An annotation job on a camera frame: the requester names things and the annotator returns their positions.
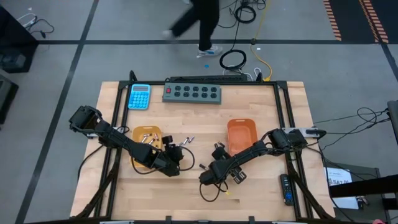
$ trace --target wooden table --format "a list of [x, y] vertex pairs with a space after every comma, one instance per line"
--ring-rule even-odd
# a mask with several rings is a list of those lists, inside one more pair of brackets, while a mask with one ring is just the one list
[[[296, 127], [313, 126], [303, 83], [288, 82], [288, 86]], [[117, 82], [104, 82], [98, 98], [97, 108], [109, 123], [112, 120], [117, 87]], [[132, 130], [137, 126], [156, 125], [164, 136], [171, 134], [176, 143], [187, 136], [195, 136], [195, 140], [186, 147], [195, 154], [196, 164], [192, 170], [181, 172], [177, 177], [167, 177], [160, 172], [139, 175], [132, 169], [129, 154], [123, 150], [112, 219], [165, 220], [165, 216], [171, 215], [173, 220], [246, 221], [248, 216], [255, 216], [258, 221], [295, 220], [293, 207], [284, 204], [280, 189], [279, 176], [287, 173], [284, 156], [262, 156], [243, 165], [247, 179], [237, 185], [229, 177], [227, 183], [231, 194], [221, 193], [215, 202], [206, 202], [199, 194], [198, 177], [203, 172], [199, 164], [207, 166], [213, 160], [211, 153], [214, 151], [214, 143], [228, 142], [226, 125], [229, 120], [253, 119], [258, 138], [268, 130], [279, 128], [273, 87], [224, 85], [221, 105], [162, 103], [163, 88], [152, 86], [148, 110], [129, 110], [127, 126], [131, 131], [126, 135], [131, 138]], [[121, 108], [126, 92], [122, 97]], [[287, 120], [282, 91], [280, 95]], [[98, 140], [89, 140], [86, 156], [98, 146]], [[97, 191], [104, 154], [103, 149], [83, 166], [71, 215], [79, 213]], [[192, 158], [188, 153], [184, 154], [181, 167], [188, 167]], [[320, 155], [303, 150], [302, 160], [308, 188], [320, 205], [334, 216]], [[305, 217], [304, 202], [298, 187], [297, 192], [302, 216]], [[216, 188], [204, 187], [203, 193], [207, 198], [213, 198]], [[107, 201], [108, 192], [104, 194], [103, 205]]]

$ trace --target blue calculator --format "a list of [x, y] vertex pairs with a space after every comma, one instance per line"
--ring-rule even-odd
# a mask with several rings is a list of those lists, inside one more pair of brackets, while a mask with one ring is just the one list
[[146, 110], [149, 106], [150, 85], [133, 84], [130, 93], [129, 109]]

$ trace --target gray power strip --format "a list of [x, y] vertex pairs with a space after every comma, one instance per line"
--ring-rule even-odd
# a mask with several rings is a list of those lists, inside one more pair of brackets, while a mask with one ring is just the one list
[[165, 103], [221, 104], [220, 85], [194, 83], [166, 83], [163, 91]]

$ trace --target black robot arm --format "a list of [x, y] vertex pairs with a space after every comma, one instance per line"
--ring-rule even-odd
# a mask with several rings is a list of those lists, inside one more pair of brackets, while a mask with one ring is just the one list
[[70, 129], [74, 132], [96, 134], [99, 142], [106, 147], [125, 148], [131, 157], [140, 164], [152, 169], [155, 168], [165, 175], [172, 177], [180, 174], [179, 164], [183, 158], [181, 149], [174, 145], [169, 146], [171, 136], [164, 137], [165, 151], [161, 151], [150, 144], [134, 142], [120, 133], [102, 119], [102, 114], [90, 106], [80, 106], [69, 119]]
[[[271, 142], [265, 144], [264, 140], [267, 136]], [[256, 141], [251, 147], [232, 157], [223, 151], [223, 147], [217, 147], [216, 151], [213, 153], [213, 157], [216, 160], [210, 163], [208, 170], [200, 174], [200, 183], [204, 185], [220, 184], [225, 181], [229, 174], [231, 174], [234, 177], [234, 180], [239, 184], [244, 180], [244, 178], [246, 178], [246, 175], [244, 174], [244, 178], [239, 179], [240, 173], [242, 173], [240, 165], [245, 164], [258, 156], [280, 156], [293, 149], [303, 148], [306, 145], [307, 142], [299, 130], [295, 129], [287, 134], [281, 129], [274, 129], [267, 132], [261, 140]]]

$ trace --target shoe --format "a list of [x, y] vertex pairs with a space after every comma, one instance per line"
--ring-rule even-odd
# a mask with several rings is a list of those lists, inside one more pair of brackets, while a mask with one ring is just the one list
[[162, 32], [162, 36], [165, 40], [170, 41], [171, 44], [176, 44], [177, 43], [177, 39], [173, 34], [172, 30], [165, 30]]
[[212, 45], [210, 49], [202, 51], [198, 50], [198, 57], [202, 56], [217, 56], [223, 52], [223, 47], [218, 45]]

